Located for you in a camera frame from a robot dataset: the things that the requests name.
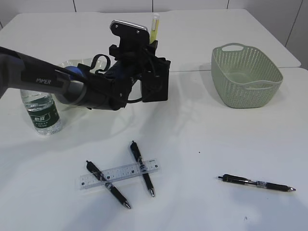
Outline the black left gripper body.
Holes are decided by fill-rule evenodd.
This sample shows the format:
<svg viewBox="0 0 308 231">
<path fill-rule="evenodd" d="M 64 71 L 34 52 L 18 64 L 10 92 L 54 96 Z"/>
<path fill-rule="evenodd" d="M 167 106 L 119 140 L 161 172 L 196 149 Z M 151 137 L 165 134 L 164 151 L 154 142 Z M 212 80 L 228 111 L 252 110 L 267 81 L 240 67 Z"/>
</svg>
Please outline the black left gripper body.
<svg viewBox="0 0 308 231">
<path fill-rule="evenodd" d="M 115 64 L 105 72 L 108 80 L 131 79 L 141 80 L 145 72 L 145 65 L 152 63 L 151 58 L 159 58 L 147 51 L 147 45 L 139 45 L 131 42 L 120 42 L 109 47 L 109 55 L 114 57 Z"/>
</svg>

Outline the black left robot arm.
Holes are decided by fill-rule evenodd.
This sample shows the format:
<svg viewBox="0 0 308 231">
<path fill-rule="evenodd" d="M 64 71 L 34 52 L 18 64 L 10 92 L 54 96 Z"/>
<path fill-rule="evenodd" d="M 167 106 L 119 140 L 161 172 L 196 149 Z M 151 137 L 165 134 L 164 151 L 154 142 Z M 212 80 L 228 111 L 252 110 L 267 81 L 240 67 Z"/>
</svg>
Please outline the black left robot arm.
<svg viewBox="0 0 308 231">
<path fill-rule="evenodd" d="M 140 101 L 165 101 L 171 62 L 155 55 L 157 45 L 111 45 L 103 69 L 95 67 L 98 55 L 90 65 L 62 68 L 3 47 L 0 92 L 4 94 L 9 88 L 47 92 L 63 104 L 116 111 L 132 103 L 129 95 L 140 81 Z"/>
</svg>

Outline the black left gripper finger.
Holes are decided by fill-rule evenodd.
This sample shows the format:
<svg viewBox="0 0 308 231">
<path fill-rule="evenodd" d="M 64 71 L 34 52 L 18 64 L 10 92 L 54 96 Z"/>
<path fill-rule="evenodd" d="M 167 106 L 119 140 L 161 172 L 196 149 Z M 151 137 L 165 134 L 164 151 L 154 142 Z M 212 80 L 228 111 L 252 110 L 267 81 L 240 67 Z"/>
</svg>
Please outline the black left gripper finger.
<svg viewBox="0 0 308 231">
<path fill-rule="evenodd" d="M 158 41 L 155 40 L 155 41 L 153 41 L 151 44 L 148 44 L 148 45 L 147 45 L 147 51 L 148 51 L 150 54 L 153 54 L 153 55 L 155 56 L 157 47 L 158 47 Z"/>
</svg>

